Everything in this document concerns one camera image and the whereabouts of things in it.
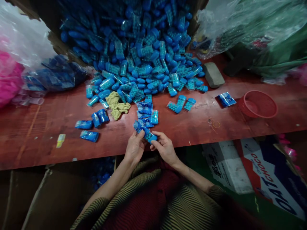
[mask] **yellow cloth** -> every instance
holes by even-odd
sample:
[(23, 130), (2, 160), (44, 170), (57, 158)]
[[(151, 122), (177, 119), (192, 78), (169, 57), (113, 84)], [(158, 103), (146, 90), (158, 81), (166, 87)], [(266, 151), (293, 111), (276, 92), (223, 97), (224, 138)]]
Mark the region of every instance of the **yellow cloth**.
[(106, 97), (106, 101), (109, 104), (110, 109), (112, 109), (112, 117), (114, 120), (118, 120), (121, 116), (122, 112), (128, 113), (128, 110), (130, 109), (131, 105), (127, 103), (119, 103), (120, 97), (117, 92), (111, 92), (108, 97)]

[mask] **small red basket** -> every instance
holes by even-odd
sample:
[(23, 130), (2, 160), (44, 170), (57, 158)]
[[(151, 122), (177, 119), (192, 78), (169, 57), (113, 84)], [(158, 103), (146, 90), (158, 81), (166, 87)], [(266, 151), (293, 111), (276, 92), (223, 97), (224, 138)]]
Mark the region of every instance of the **small red basket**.
[(252, 118), (272, 118), (277, 115), (278, 108), (275, 101), (264, 92), (248, 91), (239, 100), (240, 111)]

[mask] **person's right hand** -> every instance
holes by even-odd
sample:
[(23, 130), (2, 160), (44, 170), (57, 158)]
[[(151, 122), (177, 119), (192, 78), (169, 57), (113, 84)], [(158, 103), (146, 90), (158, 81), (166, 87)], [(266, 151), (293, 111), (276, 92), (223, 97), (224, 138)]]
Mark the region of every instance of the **person's right hand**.
[(158, 141), (151, 141), (150, 150), (158, 150), (162, 159), (173, 167), (179, 160), (173, 147), (171, 139), (164, 133), (152, 131), (153, 134), (158, 136)]

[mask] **red table surface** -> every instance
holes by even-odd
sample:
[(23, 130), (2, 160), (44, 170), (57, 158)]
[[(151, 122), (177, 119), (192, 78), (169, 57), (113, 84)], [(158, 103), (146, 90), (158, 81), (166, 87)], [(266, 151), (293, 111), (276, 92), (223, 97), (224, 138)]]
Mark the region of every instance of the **red table surface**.
[[(218, 55), (205, 62), (215, 62), (222, 73), (228, 59)], [(268, 85), (260, 77), (241, 71), (236, 77), (224, 75), (225, 84), (206, 93), (183, 89), (171, 98), (167, 91), (153, 96), (154, 109), (159, 111), (159, 124), (152, 130), (164, 132), (174, 147), (256, 137), (268, 134), (294, 132), (307, 129), (307, 88), (297, 80), (289, 79), (286, 85)], [(260, 90), (269, 94), (277, 103), (279, 112), (272, 119), (250, 119), (238, 111), (237, 105), (222, 108), (216, 96), (229, 92), (234, 99), (245, 92)], [(175, 114), (166, 105), (177, 102), (179, 95), (194, 98), (196, 104), (190, 112)], [(114, 156), (125, 153), (129, 136), (137, 119), (135, 104), (128, 114), (100, 129), (96, 143), (79, 138), (81, 130), (75, 128), (77, 120), (90, 120), (101, 104), (87, 106), (85, 85), (75, 89), (49, 94), (43, 105), (29, 107), (6, 106), (0, 112), (0, 170), (30, 167), (60, 162)], [(208, 119), (216, 127), (210, 127)], [(56, 148), (59, 134), (66, 134), (61, 148)]]

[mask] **person's left hand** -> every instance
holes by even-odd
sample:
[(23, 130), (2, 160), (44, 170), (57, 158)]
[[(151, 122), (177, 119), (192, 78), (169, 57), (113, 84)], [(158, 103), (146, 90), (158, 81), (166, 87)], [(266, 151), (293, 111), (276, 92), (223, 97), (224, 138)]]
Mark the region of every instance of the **person's left hand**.
[(126, 154), (124, 159), (129, 162), (138, 164), (143, 155), (147, 141), (143, 138), (145, 132), (142, 130), (139, 134), (136, 131), (131, 135), (128, 140), (128, 145), (126, 148)]

